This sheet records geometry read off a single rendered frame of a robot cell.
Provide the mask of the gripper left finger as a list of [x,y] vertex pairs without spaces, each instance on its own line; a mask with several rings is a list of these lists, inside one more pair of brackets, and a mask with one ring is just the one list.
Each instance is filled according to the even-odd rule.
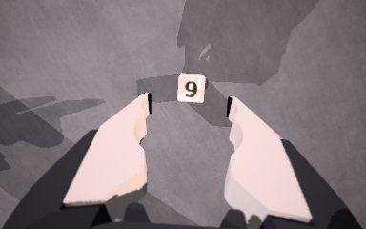
[[[144,117],[145,113],[145,117]],[[152,94],[88,131],[24,195],[2,229],[90,229],[123,221],[147,193],[144,149]]]

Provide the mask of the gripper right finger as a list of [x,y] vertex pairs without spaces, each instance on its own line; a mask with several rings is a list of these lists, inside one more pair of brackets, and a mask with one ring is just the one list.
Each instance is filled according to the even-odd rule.
[[234,146],[224,197],[247,229],[362,229],[325,179],[238,98],[228,97]]

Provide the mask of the white number cube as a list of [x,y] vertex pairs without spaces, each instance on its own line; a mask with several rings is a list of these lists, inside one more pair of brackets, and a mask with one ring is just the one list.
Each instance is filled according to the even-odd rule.
[[178,76],[178,101],[204,101],[205,76],[200,74],[181,74]]

